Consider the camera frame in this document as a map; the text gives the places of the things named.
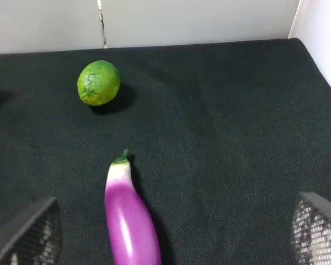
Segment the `eggplant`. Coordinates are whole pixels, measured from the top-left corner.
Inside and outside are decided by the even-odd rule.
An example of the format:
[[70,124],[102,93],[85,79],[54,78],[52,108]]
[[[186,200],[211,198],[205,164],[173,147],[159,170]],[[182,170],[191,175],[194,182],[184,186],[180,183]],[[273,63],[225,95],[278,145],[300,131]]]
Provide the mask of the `eggplant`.
[[115,265],[161,265],[150,213],[131,180],[129,150],[114,159],[105,185],[105,212]]

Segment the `green lime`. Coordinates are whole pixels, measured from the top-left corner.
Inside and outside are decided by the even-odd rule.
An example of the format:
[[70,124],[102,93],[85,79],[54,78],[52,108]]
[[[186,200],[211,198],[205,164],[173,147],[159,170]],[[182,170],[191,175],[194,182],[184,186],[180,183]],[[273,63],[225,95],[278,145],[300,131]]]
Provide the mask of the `green lime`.
[[79,98],[92,106],[103,105],[111,101],[119,87],[119,71],[113,64],[103,60],[86,66],[77,80]]

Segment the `white wall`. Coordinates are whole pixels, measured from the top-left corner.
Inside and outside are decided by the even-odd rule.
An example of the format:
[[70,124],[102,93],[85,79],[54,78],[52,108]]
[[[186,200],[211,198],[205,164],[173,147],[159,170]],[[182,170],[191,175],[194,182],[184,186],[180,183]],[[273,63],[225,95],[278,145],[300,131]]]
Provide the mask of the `white wall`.
[[102,0],[108,47],[287,38],[299,0]]
[[331,86],[331,0],[301,0],[290,38],[299,38]]
[[0,0],[0,54],[100,47],[97,0]]

